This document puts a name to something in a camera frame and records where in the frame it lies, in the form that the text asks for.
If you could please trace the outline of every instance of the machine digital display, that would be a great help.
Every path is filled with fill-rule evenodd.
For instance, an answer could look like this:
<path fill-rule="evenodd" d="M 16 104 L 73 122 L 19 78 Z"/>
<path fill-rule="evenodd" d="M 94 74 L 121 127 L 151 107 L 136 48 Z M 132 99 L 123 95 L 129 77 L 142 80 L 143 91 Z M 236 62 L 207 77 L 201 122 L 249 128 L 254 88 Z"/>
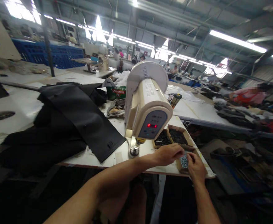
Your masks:
<path fill-rule="evenodd" d="M 147 127 L 148 128 L 157 128 L 157 125 L 155 125 L 155 124 L 147 124 Z"/>

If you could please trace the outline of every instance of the machine control panel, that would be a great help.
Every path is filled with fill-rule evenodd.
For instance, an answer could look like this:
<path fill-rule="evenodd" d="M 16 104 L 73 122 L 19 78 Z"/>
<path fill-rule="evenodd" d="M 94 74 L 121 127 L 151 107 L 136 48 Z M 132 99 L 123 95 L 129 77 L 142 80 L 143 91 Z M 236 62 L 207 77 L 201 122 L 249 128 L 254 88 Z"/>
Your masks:
<path fill-rule="evenodd" d="M 160 129 L 163 128 L 167 118 L 167 114 L 162 110 L 155 110 L 150 112 L 143 123 L 138 137 L 155 139 Z"/>

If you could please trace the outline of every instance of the blue pallet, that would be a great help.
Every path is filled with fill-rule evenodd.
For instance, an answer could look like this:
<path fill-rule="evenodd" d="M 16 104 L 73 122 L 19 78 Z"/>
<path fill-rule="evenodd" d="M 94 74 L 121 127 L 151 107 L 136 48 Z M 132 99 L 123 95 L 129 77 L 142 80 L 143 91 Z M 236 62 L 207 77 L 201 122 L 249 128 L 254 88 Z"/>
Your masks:
<path fill-rule="evenodd" d="M 49 66 L 45 43 L 27 42 L 23 40 L 12 39 L 15 47 L 24 61 L 36 64 L 45 64 Z M 82 49 L 71 46 L 50 45 L 53 66 L 60 69 L 74 68 L 84 66 L 82 63 L 71 61 L 71 59 L 83 58 Z"/>

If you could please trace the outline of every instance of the white table surface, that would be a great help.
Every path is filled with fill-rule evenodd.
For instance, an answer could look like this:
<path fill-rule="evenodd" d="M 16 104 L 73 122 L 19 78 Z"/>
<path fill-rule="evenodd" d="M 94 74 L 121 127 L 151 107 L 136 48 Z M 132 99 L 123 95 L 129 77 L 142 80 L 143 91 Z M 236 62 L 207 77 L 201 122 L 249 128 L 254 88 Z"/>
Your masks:
<path fill-rule="evenodd" d="M 96 74 L 92 74 L 92 73 L 84 71 L 84 70 L 88 70 L 87 66 L 68 68 L 66 70 L 71 71 L 71 72 L 80 73 L 80 74 L 86 75 L 88 77 L 95 77 L 95 78 L 104 78 L 105 76 L 112 75 L 115 71 L 117 71 L 117 69 L 113 68 L 113 67 L 109 67 L 109 70 L 107 70 L 107 71 L 99 71 L 97 68 Z"/>
<path fill-rule="evenodd" d="M 0 71 L 0 74 L 7 74 L 8 77 L 0 77 L 0 80 L 9 82 L 21 83 L 29 86 L 41 87 L 45 84 L 55 84 L 56 82 L 78 82 L 81 84 L 100 83 L 104 79 L 86 76 L 84 74 L 74 73 L 68 71 L 64 73 L 60 72 L 60 75 L 56 77 L 50 77 L 40 74 L 23 75 L 15 74 L 9 71 Z M 4 138 L 13 132 L 25 130 L 33 125 L 33 121 L 37 113 L 42 107 L 42 103 L 37 100 L 39 93 L 32 90 L 20 89 L 16 87 L 6 86 L 5 89 L 8 91 L 10 96 L 0 99 L 0 111 L 14 111 L 16 114 L 10 118 L 0 121 L 0 144 Z M 110 103 L 104 104 L 100 107 L 101 111 L 106 114 Z M 109 119 L 114 127 L 124 136 L 125 126 L 123 119 Z M 173 116 L 169 124 L 184 128 L 181 120 L 177 116 Z M 200 155 L 204 165 L 208 171 L 207 177 L 214 178 L 215 175 L 208 166 L 206 160 L 203 158 L 200 151 L 194 144 L 198 154 Z M 140 146 L 140 156 L 153 153 L 152 141 L 147 140 L 143 145 Z M 93 167 L 93 168 L 106 168 L 113 166 L 119 162 L 128 160 L 128 143 L 124 142 L 115 152 L 113 152 L 103 163 L 99 163 L 98 159 L 92 154 L 91 150 L 87 149 L 67 160 L 62 162 L 62 165 L 66 166 L 82 166 L 82 167 Z M 159 166 L 148 169 L 146 172 L 155 174 L 167 174 L 167 175 L 178 175 L 188 176 L 186 174 L 179 173 L 176 162 L 169 166 Z"/>

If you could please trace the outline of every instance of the green box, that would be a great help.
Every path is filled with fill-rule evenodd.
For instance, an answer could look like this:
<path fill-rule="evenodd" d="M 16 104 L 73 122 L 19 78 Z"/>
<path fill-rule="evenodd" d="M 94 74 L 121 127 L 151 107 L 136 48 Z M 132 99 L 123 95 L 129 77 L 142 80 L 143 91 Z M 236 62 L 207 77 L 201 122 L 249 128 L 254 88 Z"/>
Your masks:
<path fill-rule="evenodd" d="M 125 86 L 115 86 L 107 87 L 106 93 L 108 95 L 108 100 L 114 99 L 125 99 L 126 98 L 126 87 Z"/>

